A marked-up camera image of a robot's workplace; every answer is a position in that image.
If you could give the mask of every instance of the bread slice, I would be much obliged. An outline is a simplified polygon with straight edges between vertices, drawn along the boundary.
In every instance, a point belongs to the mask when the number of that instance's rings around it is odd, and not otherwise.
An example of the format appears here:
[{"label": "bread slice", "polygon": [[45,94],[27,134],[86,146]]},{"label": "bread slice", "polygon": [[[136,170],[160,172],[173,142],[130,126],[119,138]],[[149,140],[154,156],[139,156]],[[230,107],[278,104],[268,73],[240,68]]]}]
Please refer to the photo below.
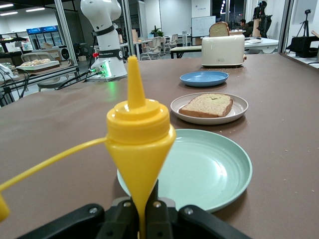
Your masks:
[{"label": "bread slice", "polygon": [[233,100],[230,96],[208,93],[195,97],[178,112],[198,118],[219,118],[228,115],[232,106]]},{"label": "bread slice", "polygon": [[209,37],[215,36],[229,36],[229,28],[226,22],[217,22],[210,27]]}]

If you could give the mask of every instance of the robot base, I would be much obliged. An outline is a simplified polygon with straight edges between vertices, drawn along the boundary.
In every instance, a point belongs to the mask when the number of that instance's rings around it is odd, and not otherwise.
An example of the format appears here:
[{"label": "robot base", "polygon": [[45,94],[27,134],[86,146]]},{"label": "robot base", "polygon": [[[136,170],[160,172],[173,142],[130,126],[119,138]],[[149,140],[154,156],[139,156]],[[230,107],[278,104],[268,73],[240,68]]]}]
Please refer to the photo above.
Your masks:
[{"label": "robot base", "polygon": [[103,73],[88,78],[88,81],[111,81],[127,75],[123,60],[116,57],[98,58],[91,66],[93,68],[99,68]]}]

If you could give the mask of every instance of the mint green plate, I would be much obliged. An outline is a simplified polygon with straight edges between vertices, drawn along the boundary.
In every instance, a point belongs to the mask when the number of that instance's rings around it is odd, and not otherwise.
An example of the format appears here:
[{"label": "mint green plate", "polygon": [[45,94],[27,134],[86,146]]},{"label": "mint green plate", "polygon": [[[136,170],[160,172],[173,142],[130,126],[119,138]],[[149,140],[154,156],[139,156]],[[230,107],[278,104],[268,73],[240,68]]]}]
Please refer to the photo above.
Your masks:
[{"label": "mint green plate", "polygon": [[[176,140],[159,175],[159,197],[176,209],[196,205],[215,212],[234,202],[248,187],[253,167],[238,144],[216,133],[177,129]],[[124,191],[129,191],[118,172]]]}]

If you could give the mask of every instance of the yellow squeeze bottle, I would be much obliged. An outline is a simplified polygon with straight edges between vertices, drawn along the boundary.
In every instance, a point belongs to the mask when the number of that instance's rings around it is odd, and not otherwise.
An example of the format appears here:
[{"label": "yellow squeeze bottle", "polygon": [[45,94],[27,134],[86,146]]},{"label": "yellow squeeze bottle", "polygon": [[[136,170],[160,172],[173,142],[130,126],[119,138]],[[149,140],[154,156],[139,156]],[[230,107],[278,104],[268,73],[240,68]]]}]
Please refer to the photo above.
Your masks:
[{"label": "yellow squeeze bottle", "polygon": [[146,238],[145,207],[174,143],[166,106],[145,99],[136,56],[128,58],[128,100],[107,113],[105,146],[138,210],[140,238]]}]

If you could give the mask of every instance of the bottle cap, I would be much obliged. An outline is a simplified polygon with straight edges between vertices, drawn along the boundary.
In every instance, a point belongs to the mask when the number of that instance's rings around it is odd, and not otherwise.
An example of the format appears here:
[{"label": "bottle cap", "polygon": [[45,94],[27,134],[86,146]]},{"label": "bottle cap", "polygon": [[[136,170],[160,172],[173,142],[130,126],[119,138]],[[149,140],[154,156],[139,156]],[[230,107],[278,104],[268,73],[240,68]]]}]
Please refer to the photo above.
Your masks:
[{"label": "bottle cap", "polygon": [[169,112],[158,101],[145,99],[136,56],[128,58],[128,100],[107,113],[107,138],[125,144],[145,144],[168,134]]}]

